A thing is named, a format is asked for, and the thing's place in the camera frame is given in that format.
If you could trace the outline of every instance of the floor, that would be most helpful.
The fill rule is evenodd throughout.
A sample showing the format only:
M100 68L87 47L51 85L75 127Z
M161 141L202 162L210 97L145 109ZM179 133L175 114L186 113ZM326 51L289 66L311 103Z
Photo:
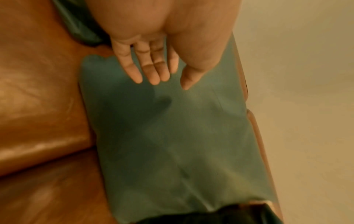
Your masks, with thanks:
M354 223L354 1L243 1L234 28L286 224Z

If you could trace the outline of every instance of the leather couch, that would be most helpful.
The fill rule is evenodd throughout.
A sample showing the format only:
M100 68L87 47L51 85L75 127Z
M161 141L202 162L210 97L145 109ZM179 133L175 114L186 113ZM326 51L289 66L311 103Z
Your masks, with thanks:
M77 84L85 55L112 50L73 40L50 1L0 0L0 21L1 223L116 223ZM271 178L256 120L248 116Z

